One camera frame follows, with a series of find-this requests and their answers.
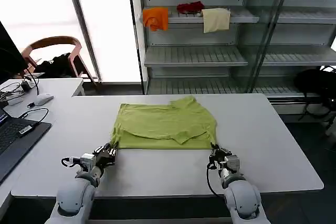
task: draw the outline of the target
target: computer mouse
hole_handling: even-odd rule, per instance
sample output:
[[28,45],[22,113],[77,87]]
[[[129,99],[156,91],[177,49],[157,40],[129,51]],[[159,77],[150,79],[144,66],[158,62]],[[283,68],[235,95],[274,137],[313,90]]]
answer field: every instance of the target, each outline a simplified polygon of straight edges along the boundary
[[39,94],[35,101],[34,101],[34,104],[36,106],[41,106],[43,104],[46,104],[47,102],[49,102],[51,99],[53,99],[54,96],[52,94],[49,94],[49,93],[43,93],[43,94]]

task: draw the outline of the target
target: white desk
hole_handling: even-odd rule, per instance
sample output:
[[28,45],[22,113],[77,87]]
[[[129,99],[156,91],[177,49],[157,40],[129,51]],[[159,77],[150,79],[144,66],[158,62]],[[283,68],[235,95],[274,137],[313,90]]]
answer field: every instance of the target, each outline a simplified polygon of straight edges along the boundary
[[[2,87],[7,86],[10,83],[19,82],[20,79],[10,79],[0,85]],[[72,96],[78,95],[83,92],[83,79],[82,78],[61,78],[61,79],[40,79],[38,83],[39,93],[51,93],[57,99],[70,98]],[[13,90],[17,85],[11,85],[5,88],[3,91]],[[27,105],[34,102],[36,99],[36,88],[30,90],[29,93],[22,96],[23,102],[18,103],[13,106],[6,106],[5,111],[11,116],[20,116],[22,113],[27,111]]]
[[[92,152],[110,139],[121,103],[166,104],[184,95],[73,97],[12,189],[17,197],[55,197],[77,167],[60,160]],[[322,189],[308,159],[262,94],[194,95],[217,120],[218,143],[241,160],[244,176],[262,193]],[[119,150],[102,177],[97,197],[211,195],[206,183],[209,150]],[[215,191],[218,173],[210,171]]]
[[[21,80],[8,80],[0,85],[0,88],[13,82],[21,82]],[[66,103],[66,100],[70,99],[73,95],[77,95],[82,92],[82,78],[63,78],[63,79],[40,79],[39,89],[40,93],[52,93],[55,98],[50,102],[43,105],[43,108],[48,108],[50,110],[48,116],[45,118],[45,122],[54,124],[56,118],[61,118],[63,115],[62,110],[58,110],[62,104]],[[13,90],[15,86],[9,86],[4,90]],[[34,101],[36,97],[35,88],[30,91],[29,94],[24,95],[24,101],[22,103],[6,106],[5,111],[12,116],[20,116],[22,113],[28,110],[27,104]],[[39,120],[45,111],[31,113],[27,119]],[[30,153],[28,153],[25,158],[16,166],[16,168],[10,173],[10,175],[0,184],[0,219],[2,214],[6,211],[8,203],[11,199],[10,190],[13,187],[15,181],[19,177],[20,173],[25,169],[29,159],[31,158]]]

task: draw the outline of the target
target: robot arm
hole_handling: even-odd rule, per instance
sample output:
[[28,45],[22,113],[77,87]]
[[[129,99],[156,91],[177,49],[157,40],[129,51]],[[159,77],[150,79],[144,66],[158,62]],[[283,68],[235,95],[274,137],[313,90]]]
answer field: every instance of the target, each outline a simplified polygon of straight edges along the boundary
[[108,143],[92,154],[62,159],[64,166],[79,165],[81,169],[73,180],[58,190],[56,204],[46,224],[84,224],[89,219],[100,178],[106,167],[115,164],[116,153],[117,146]]
[[240,174],[236,155],[213,145],[207,169],[218,170],[233,224],[270,224],[261,205],[260,192]]

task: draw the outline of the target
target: black cable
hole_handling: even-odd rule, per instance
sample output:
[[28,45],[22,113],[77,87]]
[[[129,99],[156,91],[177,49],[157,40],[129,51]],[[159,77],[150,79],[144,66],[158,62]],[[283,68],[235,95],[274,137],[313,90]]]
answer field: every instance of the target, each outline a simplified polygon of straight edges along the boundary
[[33,76],[32,73],[29,71],[28,68],[27,68],[27,71],[28,71],[28,73],[30,74],[30,76],[32,77],[33,81],[35,82],[36,92],[37,92],[37,95],[39,95],[40,92],[39,92],[39,90],[38,90],[38,85],[37,85],[37,83],[36,83],[36,80],[35,80],[34,76]]
[[22,97],[22,96],[24,96],[25,95],[25,93],[23,93],[22,95],[19,95],[18,97],[13,97],[13,98],[10,98],[10,99],[6,99],[6,100],[4,100],[4,102],[8,102],[8,101],[10,101],[10,100],[14,100],[14,99],[16,99],[16,98],[19,98],[19,97]]
[[13,91],[15,91],[16,89],[18,89],[21,86],[22,83],[20,84],[19,82],[13,82],[13,83],[11,83],[11,84],[9,84],[9,85],[1,88],[0,91],[2,91],[3,89],[5,89],[5,88],[7,88],[7,87],[9,87],[9,86],[11,86],[13,84],[19,84],[19,86],[13,90]]
[[[25,76],[24,80],[25,80],[25,79],[28,79],[28,77]],[[39,83],[40,83],[40,79],[37,79],[37,85],[38,85]],[[37,87],[37,86],[35,85],[35,86],[31,87],[31,89],[33,89],[34,87]]]
[[300,121],[301,119],[303,119],[306,115],[309,115],[309,116],[311,116],[312,118],[315,118],[315,119],[322,119],[322,118],[326,117],[327,115],[329,115],[331,113],[331,109],[328,108],[328,107],[326,107],[326,106],[324,106],[325,108],[328,109],[328,112],[326,112],[324,114],[313,114],[313,113],[311,113],[311,112],[308,111],[308,106],[309,105],[310,105],[310,103],[307,102],[306,105],[303,108],[303,113],[302,113],[301,117],[298,119],[298,121]]
[[211,191],[216,197],[218,197],[218,198],[220,198],[221,200],[224,200],[224,201],[225,201],[225,198],[222,197],[222,196],[220,196],[220,195],[218,195],[218,194],[212,189],[212,187],[211,187],[211,185],[210,185],[210,181],[209,181],[209,166],[210,166],[210,163],[206,166],[206,181],[207,181],[207,183],[208,183],[208,187],[209,187],[210,191]]
[[65,167],[74,167],[74,166],[76,165],[76,164],[67,165],[65,162],[70,162],[70,158],[69,158],[69,157],[62,158],[61,163],[62,163]]
[[43,121],[44,118],[46,118],[47,114],[49,113],[49,110],[47,108],[39,108],[39,109],[33,109],[33,110],[28,110],[25,113],[23,113],[21,116],[19,116],[18,118],[25,118],[28,113],[32,112],[32,111],[38,111],[38,110],[46,110],[46,114],[42,117],[42,119],[40,121],[38,121],[37,123],[35,123],[34,125],[37,126],[38,124],[40,124],[40,122]]
[[[6,49],[4,49],[4,48],[2,48],[2,47],[0,47],[0,50],[6,52],[7,54],[9,54],[9,55],[11,55],[11,56],[13,56],[13,57],[15,58],[15,56],[14,56],[11,52],[9,52],[8,50],[6,50]],[[29,73],[30,76],[32,77],[32,79],[33,79],[33,81],[34,81],[34,83],[35,83],[35,87],[36,87],[37,95],[39,95],[39,90],[38,90],[38,86],[37,86],[38,83],[36,83],[36,80],[35,80],[34,76],[32,75],[32,73],[29,71],[29,69],[26,68],[26,70],[28,71],[28,73]]]

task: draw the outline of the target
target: chair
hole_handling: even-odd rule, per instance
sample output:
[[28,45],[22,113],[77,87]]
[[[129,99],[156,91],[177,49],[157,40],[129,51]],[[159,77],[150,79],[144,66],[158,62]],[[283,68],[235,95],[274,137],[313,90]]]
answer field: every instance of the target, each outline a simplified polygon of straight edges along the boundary
[[73,49],[73,51],[70,53],[68,57],[70,69],[73,74],[72,77],[80,77],[82,74],[86,74],[88,78],[91,80],[91,82],[94,84],[94,87],[97,88],[97,84],[93,80],[92,75],[90,74],[89,70],[85,66],[79,54],[79,51],[82,48],[82,46],[79,40],[76,38],[73,38],[70,36],[56,36],[56,37],[44,38],[44,39],[38,40],[30,44],[28,47],[26,47],[22,51],[21,54],[28,64],[31,64],[31,66],[36,68],[37,64],[30,57],[30,53],[33,50],[38,49],[38,48],[44,48],[44,47],[49,47],[49,46],[59,45],[59,44],[71,44],[75,46],[75,48]]

